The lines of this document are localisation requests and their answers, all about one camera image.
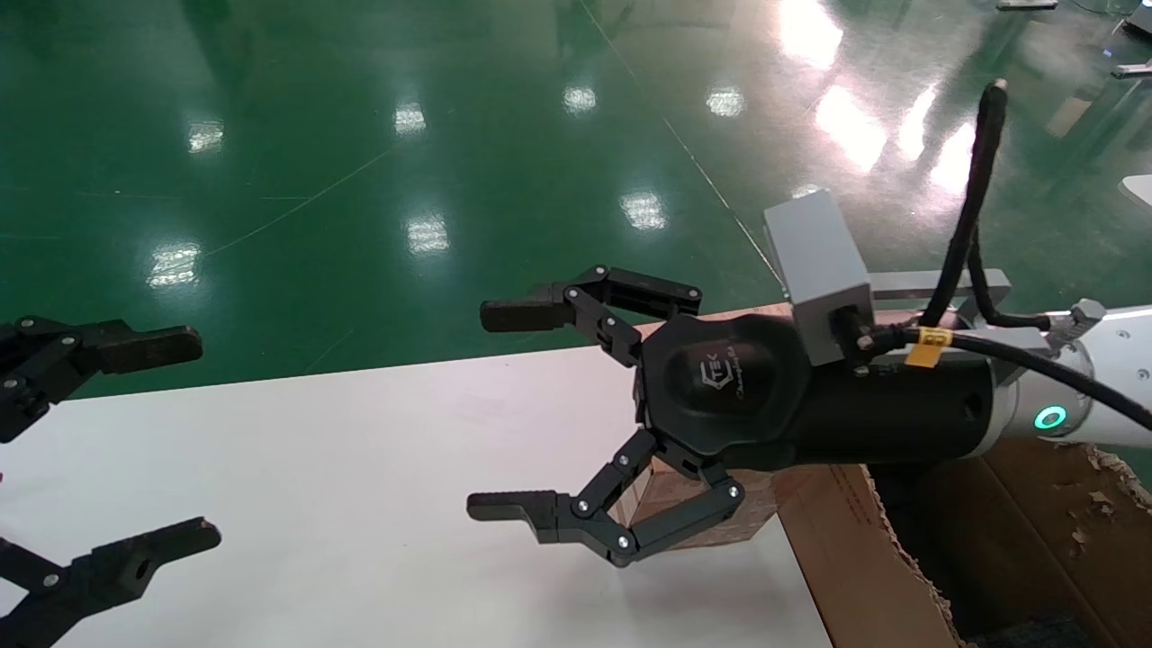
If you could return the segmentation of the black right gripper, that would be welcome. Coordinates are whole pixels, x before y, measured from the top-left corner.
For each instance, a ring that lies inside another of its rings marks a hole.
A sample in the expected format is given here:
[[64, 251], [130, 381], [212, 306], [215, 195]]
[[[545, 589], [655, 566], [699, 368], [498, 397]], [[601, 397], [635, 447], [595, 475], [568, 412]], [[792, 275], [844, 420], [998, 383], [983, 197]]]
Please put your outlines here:
[[[882, 364], [865, 376], [843, 361], [811, 366], [790, 316], [696, 319], [702, 297], [691, 284], [594, 265], [526, 297], [482, 301], [486, 332], [573, 327], [617, 364], [638, 366], [647, 430], [636, 430], [577, 495], [472, 493], [469, 517], [521, 520], [540, 545], [579, 543], [623, 568], [729, 519], [745, 491], [725, 468], [926, 464], [973, 455], [988, 438], [995, 383], [986, 364]], [[642, 342], [616, 311], [666, 323]], [[617, 523], [611, 508], [664, 455], [704, 491], [634, 526]]]

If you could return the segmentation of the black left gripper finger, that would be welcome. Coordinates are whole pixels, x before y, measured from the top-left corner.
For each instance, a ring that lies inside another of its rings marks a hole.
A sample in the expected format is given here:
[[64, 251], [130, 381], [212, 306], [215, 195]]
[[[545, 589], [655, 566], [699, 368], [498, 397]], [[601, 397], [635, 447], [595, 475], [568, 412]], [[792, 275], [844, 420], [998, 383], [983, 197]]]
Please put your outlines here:
[[1, 327], [1, 442], [12, 443], [96, 374], [145, 372], [204, 356], [194, 327], [136, 331], [126, 321], [69, 325], [23, 317]]
[[195, 517], [119, 540], [58, 565], [1, 541], [1, 577], [25, 590], [1, 619], [3, 647], [52, 647], [84, 619], [143, 598], [156, 571], [221, 543], [214, 523]]

